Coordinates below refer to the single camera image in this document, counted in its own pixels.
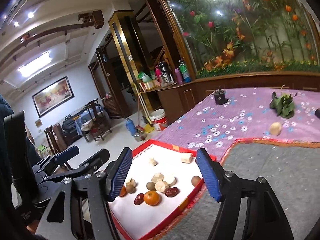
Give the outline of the person's left hand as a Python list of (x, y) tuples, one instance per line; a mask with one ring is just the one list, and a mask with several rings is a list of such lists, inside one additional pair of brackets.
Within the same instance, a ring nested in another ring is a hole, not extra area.
[(35, 235), (36, 234), (36, 230), (37, 230), (37, 227), (39, 226), (39, 220), (34, 220), (33, 222), (31, 222), (28, 226), (27, 226), (27, 229), (33, 234)]

